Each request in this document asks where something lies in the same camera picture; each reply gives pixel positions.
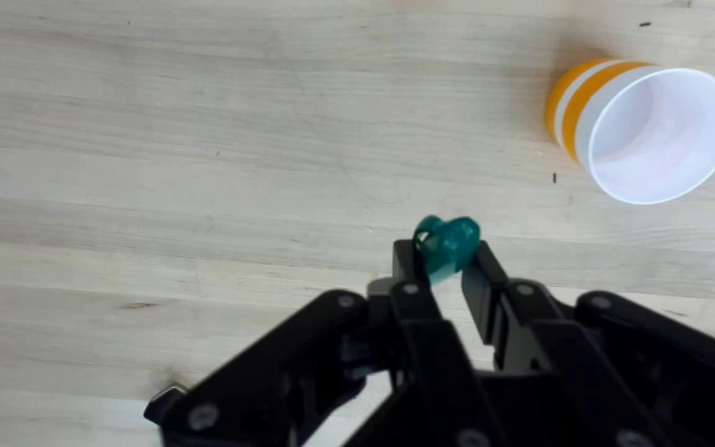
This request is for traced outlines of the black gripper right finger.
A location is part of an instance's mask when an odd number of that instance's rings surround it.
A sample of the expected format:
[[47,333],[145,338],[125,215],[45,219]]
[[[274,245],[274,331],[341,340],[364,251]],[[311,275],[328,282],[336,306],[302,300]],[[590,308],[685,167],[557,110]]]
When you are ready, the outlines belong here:
[[544,447],[715,447],[715,338],[619,294],[558,303],[511,277],[490,249],[461,272],[461,294],[495,374]]

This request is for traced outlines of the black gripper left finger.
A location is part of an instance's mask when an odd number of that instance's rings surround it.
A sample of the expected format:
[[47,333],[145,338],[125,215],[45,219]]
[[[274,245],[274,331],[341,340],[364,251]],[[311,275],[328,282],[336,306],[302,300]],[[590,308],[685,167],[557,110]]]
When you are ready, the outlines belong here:
[[507,447],[412,241],[392,245],[392,272],[368,294],[314,299],[202,383],[162,389],[145,418],[162,447],[302,447],[374,372],[392,392],[351,447]]

